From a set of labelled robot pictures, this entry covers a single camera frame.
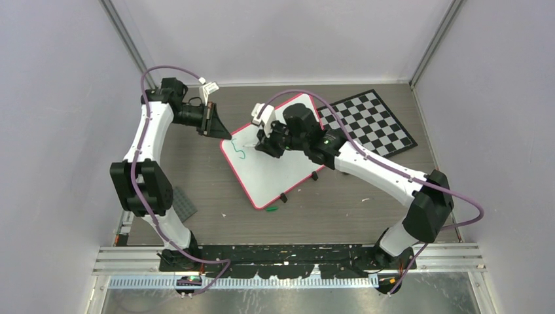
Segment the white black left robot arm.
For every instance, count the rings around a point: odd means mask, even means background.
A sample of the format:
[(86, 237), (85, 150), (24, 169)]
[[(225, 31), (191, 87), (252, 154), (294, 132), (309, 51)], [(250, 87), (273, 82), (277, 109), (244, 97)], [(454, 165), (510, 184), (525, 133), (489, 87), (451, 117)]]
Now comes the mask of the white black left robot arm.
[(147, 221), (164, 242), (161, 257), (175, 260), (186, 271), (195, 270), (201, 254), (193, 233), (173, 208), (173, 186), (159, 164), (171, 124), (191, 126), (199, 135), (230, 140), (216, 103), (208, 97), (216, 82), (199, 79), (199, 105), (186, 103), (187, 86), (177, 78), (163, 78), (158, 89), (144, 90), (141, 120), (129, 151), (111, 164), (109, 174), (123, 210)]

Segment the grey studded baseplate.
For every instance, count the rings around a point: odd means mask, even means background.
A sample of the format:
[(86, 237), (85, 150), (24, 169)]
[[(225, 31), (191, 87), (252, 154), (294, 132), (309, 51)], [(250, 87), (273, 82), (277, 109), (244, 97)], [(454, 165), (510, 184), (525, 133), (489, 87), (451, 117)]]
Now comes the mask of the grey studded baseplate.
[(173, 208), (181, 222), (185, 222), (198, 212), (191, 199), (178, 186), (173, 187)]

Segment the aluminium front rail frame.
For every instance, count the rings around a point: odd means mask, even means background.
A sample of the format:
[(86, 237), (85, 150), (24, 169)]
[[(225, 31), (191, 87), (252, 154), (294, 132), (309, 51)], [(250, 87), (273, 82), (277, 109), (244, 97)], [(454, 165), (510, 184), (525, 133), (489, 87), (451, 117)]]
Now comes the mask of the aluminium front rail frame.
[(245, 274), (229, 270), (219, 279), (199, 271), (160, 271), (158, 247), (112, 247), (101, 249), (93, 274), (106, 276), (116, 289), (174, 289), (177, 292), (208, 289), (279, 288), (380, 288), (400, 287), (399, 279), (413, 273), (482, 273), (487, 270), (478, 248), (463, 243), (449, 246), (418, 246), (410, 256), (409, 269), (369, 270), (357, 275), (345, 266), (281, 262), (244, 265)]

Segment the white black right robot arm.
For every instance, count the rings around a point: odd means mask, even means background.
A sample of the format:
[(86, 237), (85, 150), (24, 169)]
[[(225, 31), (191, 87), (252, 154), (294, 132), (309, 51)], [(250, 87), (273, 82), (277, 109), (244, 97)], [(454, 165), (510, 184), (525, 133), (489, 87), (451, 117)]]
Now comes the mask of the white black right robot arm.
[(251, 123), (258, 127), (257, 151), (281, 158), (300, 151), (311, 162), (354, 175), (386, 192), (408, 211), (387, 228), (372, 249), (372, 264), (391, 268), (410, 246), (432, 243), (454, 208), (446, 175), (413, 171), (349, 140), (339, 129), (324, 130), (313, 111), (302, 103), (286, 107), (278, 120), (271, 105), (257, 103)]

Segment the black and white chessboard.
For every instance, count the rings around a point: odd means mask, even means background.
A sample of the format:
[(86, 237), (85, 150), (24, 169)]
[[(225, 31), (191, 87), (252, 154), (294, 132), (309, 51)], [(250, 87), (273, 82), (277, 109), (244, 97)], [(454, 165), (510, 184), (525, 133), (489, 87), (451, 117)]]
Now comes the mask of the black and white chessboard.
[(327, 129), (340, 128), (335, 113), (353, 140), (384, 158), (390, 158), (418, 144), (383, 99), (371, 89), (317, 109)]

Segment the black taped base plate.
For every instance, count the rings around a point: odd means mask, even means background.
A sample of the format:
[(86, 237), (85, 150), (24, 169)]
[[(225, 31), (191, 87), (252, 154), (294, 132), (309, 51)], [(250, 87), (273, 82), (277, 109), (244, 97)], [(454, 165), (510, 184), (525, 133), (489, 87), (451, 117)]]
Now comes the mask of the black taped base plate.
[(204, 245), (193, 261), (177, 251), (164, 249), (157, 255), (159, 270), (192, 271), (208, 278), (296, 279), (318, 271), (323, 279), (364, 278), (379, 271), (399, 273), (409, 268), (413, 249), (396, 258), (379, 257), (372, 245)]

